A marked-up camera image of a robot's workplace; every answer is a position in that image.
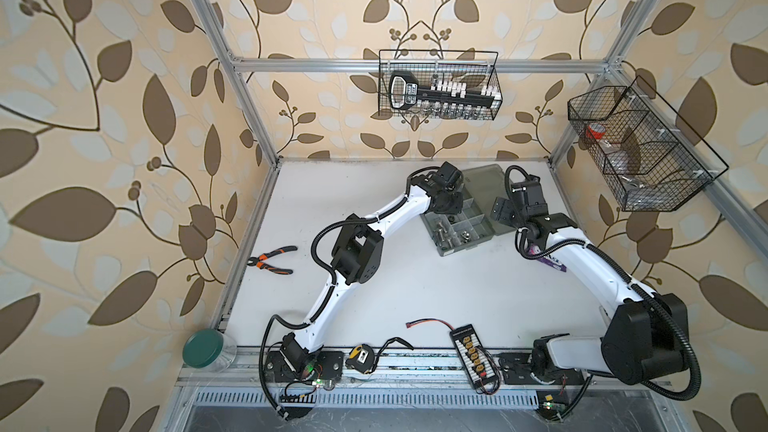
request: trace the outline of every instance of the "purple package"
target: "purple package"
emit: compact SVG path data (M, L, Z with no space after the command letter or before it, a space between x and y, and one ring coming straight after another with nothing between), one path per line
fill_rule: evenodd
M539 254L542 250L537 246L531 244L530 247L528 247L528 254ZM546 257L537 258L539 262L542 264L549 265L553 269L559 270L560 272L567 272L568 270L565 268L565 264L557 260L556 258L552 257L551 255L547 255Z

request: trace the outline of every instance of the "white table surface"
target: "white table surface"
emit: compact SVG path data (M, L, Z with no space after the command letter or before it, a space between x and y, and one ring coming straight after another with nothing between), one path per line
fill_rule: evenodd
M492 162L452 161L457 168ZM542 178L550 212L565 212L544 162L512 163ZM405 189L409 173L440 162L287 162L259 230L253 255L296 245L269 259L292 275L255 267L245 271L226 333L241 346L261 345L269 317L278 313L299 323L322 291L328 272L312 261L310 245L325 226L351 213L370 214ZM338 235L321 241L318 254L330 262ZM439 322L406 329L405 322L440 318L454 327L473 324L486 348L530 348L549 334L602 335L598 301L572 274L523 259L514 234L494 237L474 249L440 257L420 218L405 224L384 243L376 275L348 298L330 327L328 347L367 343L379 347L399 336L422 348L451 348ZM267 342L288 333L275 322Z

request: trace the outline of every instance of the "pliers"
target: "pliers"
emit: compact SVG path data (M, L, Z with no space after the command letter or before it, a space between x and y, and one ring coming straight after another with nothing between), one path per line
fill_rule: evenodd
M293 252L296 250L299 250L299 248L295 245L288 245L287 247L278 248L277 250L273 250L272 252L269 252L267 254L262 254L262 255L259 255L258 257L249 258L248 265L251 267L255 265L258 268L265 268L266 270L274 272L276 274L291 275L293 274L293 269L273 267L272 265L266 264L263 261L267 260L270 257L274 257L275 255L283 254L284 252Z

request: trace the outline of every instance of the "black wire mesh basket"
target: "black wire mesh basket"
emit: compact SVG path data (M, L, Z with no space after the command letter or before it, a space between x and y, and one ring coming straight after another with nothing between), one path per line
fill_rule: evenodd
M673 125L657 115L651 100L674 113ZM604 86L574 97L568 101L568 120L626 212L677 210L728 170L642 77L629 87Z
M379 51L379 115L494 120L504 98L496 52Z

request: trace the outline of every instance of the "floral wallpaper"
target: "floral wallpaper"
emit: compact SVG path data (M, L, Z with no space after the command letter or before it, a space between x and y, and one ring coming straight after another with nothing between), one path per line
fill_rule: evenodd
M720 180L765 220L767 50L768 0L661 0L624 63L725 158ZM768 430L768 267L703 194L672 213L619 212L583 148L558 168L580 225L635 277L688 305L703 375L682 403L689 422L701 432Z
M494 50L600 59L634 0L211 0L230 48L259 58L360 58L364 49Z
M278 155L298 158L542 158L566 127L583 74L501 74L495 120L441 120L378 110L375 77L249 74Z
M2 430L152 429L215 312L266 164L198 23L0 0Z

